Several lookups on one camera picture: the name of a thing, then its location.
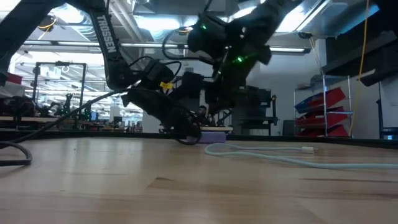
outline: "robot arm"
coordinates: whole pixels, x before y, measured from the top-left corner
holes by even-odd
[[[256,62],[268,64],[271,59],[265,44],[284,17],[302,1],[267,0],[252,13],[230,23],[207,12],[199,15],[188,36],[188,47],[193,52],[206,52],[214,62],[214,82],[206,90],[206,98],[212,99],[207,101],[209,113],[234,106],[237,91]]]

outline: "ceiling light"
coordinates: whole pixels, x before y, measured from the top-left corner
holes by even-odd
[[[178,20],[167,17],[135,16],[134,18],[137,21],[138,27],[149,31],[172,30],[180,27]]]
[[[218,18],[221,19],[221,20],[224,21],[224,22],[228,22],[228,17],[219,16]]]
[[[134,0],[134,2],[137,4],[147,4],[149,0]]]
[[[317,8],[315,11],[312,12],[312,14],[311,14],[310,16],[308,16],[308,18],[306,18],[306,19],[301,23],[300,26],[298,26],[298,27],[296,28],[296,30],[297,30],[297,31],[301,31],[302,29],[304,29],[304,27],[307,26],[308,23],[310,23],[311,20],[312,20],[313,18],[315,18],[316,15],[319,14],[319,12],[321,12],[321,11],[328,5],[329,2],[330,2],[330,0],[325,0],[320,6],[318,6],[318,8]]]
[[[240,18],[242,16],[245,16],[245,15],[251,13],[251,11],[253,11],[253,9],[255,9],[255,8],[256,8],[255,6],[247,7],[245,9],[239,10],[237,13],[233,14],[231,17],[232,17],[232,19]]]
[[[64,72],[64,73],[69,72],[69,66],[62,67],[62,72]]]
[[[24,45],[52,45],[52,43],[46,40],[26,40]]]
[[[142,48],[162,48],[162,44],[150,44],[150,43],[121,43],[120,46],[122,47],[142,47]],[[178,44],[165,44],[165,48],[168,49],[177,49]]]
[[[98,47],[100,46],[97,42],[74,42],[74,41],[58,41],[59,45],[67,46],[84,46],[84,47]]]
[[[187,19],[187,20],[184,22],[184,25],[183,25],[183,26],[185,26],[185,27],[190,27],[190,26],[196,24],[197,22],[198,22],[198,18],[197,18],[197,17],[191,17],[191,18]]]
[[[19,3],[20,0],[7,0],[2,1],[0,4],[0,11],[11,11]]]
[[[276,32],[293,32],[304,20],[304,8],[297,6],[285,16],[285,19],[280,23]]]
[[[287,52],[287,53],[304,53],[303,48],[288,48],[288,47],[270,47],[272,52]]]

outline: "workbench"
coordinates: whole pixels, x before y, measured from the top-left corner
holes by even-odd
[[[20,121],[16,121],[12,116],[0,116],[0,122],[5,121],[5,122],[13,122],[15,124],[16,129],[18,129],[18,126],[25,125],[25,124],[45,124],[45,123],[50,123],[58,120],[59,118],[40,118],[40,117],[21,117]],[[75,124],[75,119],[65,119],[62,121],[61,124]],[[78,124],[91,124],[89,121],[78,121]]]
[[[398,163],[392,149],[229,143],[319,148],[315,156],[289,154],[306,161]],[[398,170],[311,169],[213,157],[204,154],[205,145],[183,146],[171,139],[52,139],[23,145],[32,151],[32,165],[0,168],[2,223],[397,223]],[[21,157],[8,148],[0,155]]]

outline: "red storage bin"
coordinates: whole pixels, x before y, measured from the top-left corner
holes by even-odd
[[[326,108],[329,108],[346,98],[343,90],[341,90],[340,87],[329,90],[325,94]],[[307,99],[301,101],[299,104],[295,105],[295,108],[298,113],[306,113],[320,110],[323,111],[323,93],[318,93],[316,95],[308,97]]]
[[[12,82],[12,83],[16,83],[16,84],[21,84],[22,83],[22,77],[20,77],[19,75],[8,73],[7,81]]]
[[[344,108],[342,106],[331,108],[328,109],[327,112],[344,112]],[[338,124],[347,117],[347,114],[326,114],[328,128]],[[324,128],[325,116],[323,111],[309,112],[300,118],[297,118],[295,124],[298,128]]]
[[[301,137],[324,137],[325,129],[304,129],[297,136]],[[328,130],[328,137],[348,137],[343,125],[336,125]]]

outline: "ceiling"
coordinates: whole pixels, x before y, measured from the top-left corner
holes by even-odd
[[[254,5],[261,0],[251,0]],[[0,6],[0,20],[19,2],[19,0],[2,1]],[[347,24],[362,18],[365,0],[305,0],[299,7],[288,14],[280,25],[277,33],[268,41],[271,46],[281,47],[310,47],[308,40],[298,37],[297,31],[311,32],[317,38],[325,36],[336,36],[344,29]],[[150,0],[149,4],[136,4],[134,0],[111,0],[110,14],[115,33],[120,42],[125,43],[144,43],[161,42],[170,29],[180,26],[188,26],[195,23],[197,14],[205,7],[206,0]],[[213,14],[224,20],[242,14],[249,13],[252,8],[240,9],[237,1],[233,0],[214,0],[209,8]],[[91,25],[91,20],[82,11],[75,9],[68,4],[64,4],[53,9],[51,14],[57,18],[54,29],[51,32],[43,32],[39,29],[33,31],[29,40],[54,40],[54,41],[73,41],[73,42],[96,42],[96,36]],[[185,43],[186,35],[173,35],[170,43]],[[98,47],[65,47],[65,46],[37,46],[23,45],[15,54],[15,73],[24,77],[24,85],[30,88],[33,79],[32,69],[36,62],[54,62],[56,60],[67,62],[81,62],[88,64],[86,74],[87,82],[85,92],[87,95],[95,95],[104,91],[109,91],[105,85],[105,75],[103,70],[103,58]],[[172,54],[184,54],[184,50],[170,50]],[[159,49],[139,49],[135,47],[124,47],[123,54],[127,62],[132,62],[140,55],[160,56]],[[195,67],[201,70],[202,66],[198,62],[185,62],[184,68]],[[59,68],[44,68],[44,78],[60,79],[66,77],[70,82],[39,82],[39,87],[48,90],[45,97],[40,100],[48,103],[51,100],[61,100],[64,98],[65,91],[79,92],[81,88],[77,84],[82,77],[82,69],[70,67],[69,71],[61,71]],[[99,103],[101,110],[109,110],[115,103],[112,99],[103,100]],[[139,108],[129,105],[124,112],[135,113]]]

